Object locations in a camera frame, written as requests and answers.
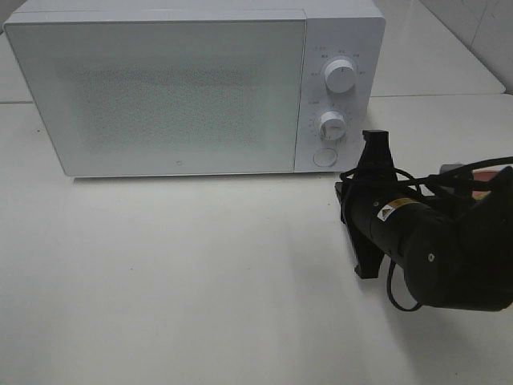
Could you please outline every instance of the microwave control panel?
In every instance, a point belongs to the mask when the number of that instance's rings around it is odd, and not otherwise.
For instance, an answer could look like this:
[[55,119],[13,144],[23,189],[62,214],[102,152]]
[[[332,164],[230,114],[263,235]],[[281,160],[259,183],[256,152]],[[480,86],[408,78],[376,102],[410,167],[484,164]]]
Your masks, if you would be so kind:
[[355,165],[383,18],[308,19],[294,172]]

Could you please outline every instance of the white wall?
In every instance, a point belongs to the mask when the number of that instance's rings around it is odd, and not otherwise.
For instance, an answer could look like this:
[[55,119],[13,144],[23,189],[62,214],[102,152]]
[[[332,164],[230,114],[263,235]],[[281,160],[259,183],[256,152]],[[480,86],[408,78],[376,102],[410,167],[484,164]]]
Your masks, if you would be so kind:
[[513,1],[421,1],[513,93]]
[[2,24],[12,14],[13,10],[21,6],[26,0],[0,0],[0,32]]

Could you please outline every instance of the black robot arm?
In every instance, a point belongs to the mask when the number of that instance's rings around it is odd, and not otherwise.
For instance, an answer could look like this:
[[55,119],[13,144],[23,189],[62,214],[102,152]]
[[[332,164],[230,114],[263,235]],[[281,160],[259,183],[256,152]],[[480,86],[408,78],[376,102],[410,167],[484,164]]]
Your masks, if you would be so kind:
[[[394,167],[388,132],[363,135],[358,166],[336,184],[357,275],[376,278],[386,254],[391,258],[387,292],[400,310],[508,307],[513,302],[513,168],[487,182],[473,180],[472,171],[513,164],[513,157],[444,166],[438,175],[414,179]],[[434,195],[423,195],[421,184]],[[474,191],[489,193],[476,200]],[[391,294],[396,264],[418,302],[412,309],[402,308]]]

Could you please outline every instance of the white table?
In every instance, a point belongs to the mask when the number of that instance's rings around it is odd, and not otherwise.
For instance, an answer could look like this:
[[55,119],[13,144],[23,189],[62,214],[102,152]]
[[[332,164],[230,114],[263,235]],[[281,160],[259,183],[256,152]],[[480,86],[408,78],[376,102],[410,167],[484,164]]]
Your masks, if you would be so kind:
[[[510,155],[512,106],[376,98],[366,127],[421,176]],[[512,309],[358,281],[335,175],[73,181],[33,105],[0,116],[0,383],[511,384]]]
[[[504,86],[418,0],[377,0],[387,24],[373,96],[499,94]],[[0,35],[0,103],[31,100]]]

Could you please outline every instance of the timer knob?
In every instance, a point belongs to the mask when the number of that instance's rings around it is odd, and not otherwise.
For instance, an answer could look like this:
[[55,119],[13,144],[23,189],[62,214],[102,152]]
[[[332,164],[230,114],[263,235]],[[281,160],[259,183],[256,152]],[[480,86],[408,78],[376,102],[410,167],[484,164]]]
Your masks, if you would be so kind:
[[338,140],[345,135],[345,129],[345,118],[340,112],[325,112],[318,120],[317,130],[323,140]]
[[339,58],[324,69],[327,88],[336,94],[348,91],[356,83],[356,63],[349,58]]

